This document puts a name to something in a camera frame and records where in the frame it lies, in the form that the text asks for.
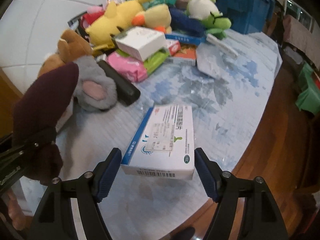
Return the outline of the left hand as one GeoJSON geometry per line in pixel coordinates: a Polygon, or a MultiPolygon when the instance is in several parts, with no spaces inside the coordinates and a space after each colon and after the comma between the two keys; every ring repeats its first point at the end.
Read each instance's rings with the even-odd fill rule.
{"type": "Polygon", "coordinates": [[[8,191],[1,196],[1,199],[4,201],[5,207],[8,208],[7,213],[12,220],[12,226],[18,231],[25,229],[27,222],[26,216],[18,203],[18,199],[14,191],[12,189],[8,189],[8,191]]]}

